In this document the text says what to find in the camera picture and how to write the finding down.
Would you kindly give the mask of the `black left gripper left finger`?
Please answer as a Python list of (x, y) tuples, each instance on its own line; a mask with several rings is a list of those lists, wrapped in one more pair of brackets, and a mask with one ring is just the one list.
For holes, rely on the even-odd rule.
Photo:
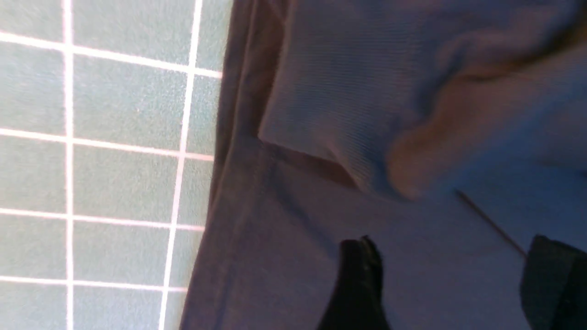
[(339, 245), (335, 287), (319, 330), (389, 330), (384, 313), (383, 261), (375, 243), (362, 236)]

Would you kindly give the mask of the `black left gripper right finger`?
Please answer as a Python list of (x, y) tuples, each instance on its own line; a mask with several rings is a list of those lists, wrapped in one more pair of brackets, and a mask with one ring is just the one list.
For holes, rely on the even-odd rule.
[(520, 284), (521, 307), (531, 330), (587, 328), (587, 255), (537, 235)]

